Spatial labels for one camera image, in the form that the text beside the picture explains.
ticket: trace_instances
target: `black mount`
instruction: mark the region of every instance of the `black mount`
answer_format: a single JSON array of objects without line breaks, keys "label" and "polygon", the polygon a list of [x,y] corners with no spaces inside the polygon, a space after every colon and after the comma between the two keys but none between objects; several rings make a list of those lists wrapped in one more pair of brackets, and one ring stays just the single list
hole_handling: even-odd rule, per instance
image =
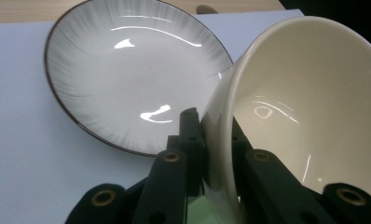
[{"label": "black mount", "polygon": [[[196,108],[180,115],[150,174],[129,189],[90,189],[66,224],[186,223],[187,198],[203,194],[205,146]],[[302,186],[271,152],[253,149],[234,119],[232,160],[244,223],[371,223],[371,196],[354,186],[327,185],[323,194]]]}]

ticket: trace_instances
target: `plate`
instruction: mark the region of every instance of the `plate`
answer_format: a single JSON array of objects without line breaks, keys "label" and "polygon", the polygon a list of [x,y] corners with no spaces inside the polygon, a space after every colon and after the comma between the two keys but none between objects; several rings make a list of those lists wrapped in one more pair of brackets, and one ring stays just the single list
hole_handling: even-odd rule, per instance
[{"label": "plate", "polygon": [[177,135],[180,113],[203,113],[232,61],[214,34],[181,9],[155,0],[87,1],[49,33],[48,82],[85,131],[154,156]]}]

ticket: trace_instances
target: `wooden surface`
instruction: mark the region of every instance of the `wooden surface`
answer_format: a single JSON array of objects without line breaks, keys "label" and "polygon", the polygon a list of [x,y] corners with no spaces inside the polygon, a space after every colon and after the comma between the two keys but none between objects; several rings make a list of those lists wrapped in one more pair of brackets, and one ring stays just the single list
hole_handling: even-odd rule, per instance
[{"label": "wooden surface", "polygon": [[[84,0],[0,0],[0,22],[55,21]],[[182,10],[197,14],[205,5],[218,13],[284,10],[279,0],[166,0]]]}]

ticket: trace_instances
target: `white paper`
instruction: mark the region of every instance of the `white paper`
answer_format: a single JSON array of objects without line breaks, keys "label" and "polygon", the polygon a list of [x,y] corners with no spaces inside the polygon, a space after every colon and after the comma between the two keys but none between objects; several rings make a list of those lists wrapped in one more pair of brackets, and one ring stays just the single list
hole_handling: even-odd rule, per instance
[{"label": "white paper", "polygon": [[[299,10],[196,16],[235,61],[272,24]],[[153,158],[110,147],[56,102],[43,54],[53,22],[0,24],[0,223],[63,223],[89,189],[128,188]]]}]

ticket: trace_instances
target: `white bowl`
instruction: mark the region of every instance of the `white bowl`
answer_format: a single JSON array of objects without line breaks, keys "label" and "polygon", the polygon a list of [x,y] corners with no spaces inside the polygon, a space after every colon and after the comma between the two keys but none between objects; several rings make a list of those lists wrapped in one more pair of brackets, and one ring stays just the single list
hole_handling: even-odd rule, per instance
[{"label": "white bowl", "polygon": [[156,0],[87,1],[65,13],[46,46],[49,84],[68,115],[114,147],[156,155],[180,112],[205,110],[232,61],[184,11]]},{"label": "white bowl", "polygon": [[344,182],[371,194],[371,45],[351,29],[301,17],[267,29],[220,83],[202,120],[207,196],[241,223],[232,173],[236,118],[254,148],[275,153],[306,187]]}]

